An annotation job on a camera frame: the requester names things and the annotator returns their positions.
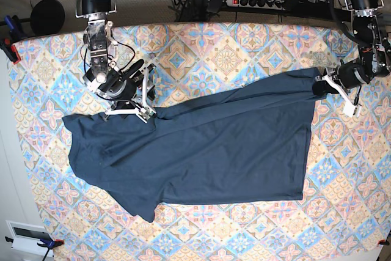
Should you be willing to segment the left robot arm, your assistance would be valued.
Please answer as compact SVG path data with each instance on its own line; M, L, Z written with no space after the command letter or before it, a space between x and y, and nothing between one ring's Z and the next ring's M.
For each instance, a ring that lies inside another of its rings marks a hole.
M352 13L351 29L337 18L334 0L329 6L333 20L349 40L358 45L359 57L353 61L342 62L335 68L327 68L323 75L316 77L313 93L323 96L337 94L326 80L329 78L343 91L369 84L376 77L390 75L390 42L387 26L390 16L382 14L383 0L345 0L346 8Z

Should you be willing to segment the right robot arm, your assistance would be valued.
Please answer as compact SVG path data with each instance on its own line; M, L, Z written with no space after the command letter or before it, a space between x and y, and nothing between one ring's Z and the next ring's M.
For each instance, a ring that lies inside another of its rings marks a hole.
M76 0L76 16L87 19L84 31L86 51L83 80L87 88L101 99L110 102L104 119L114 115L135 115L147 122L156 114L152 105L155 85L152 81L154 64L133 57L119 64L121 42L113 36L113 23L108 15L115 13L115 0Z

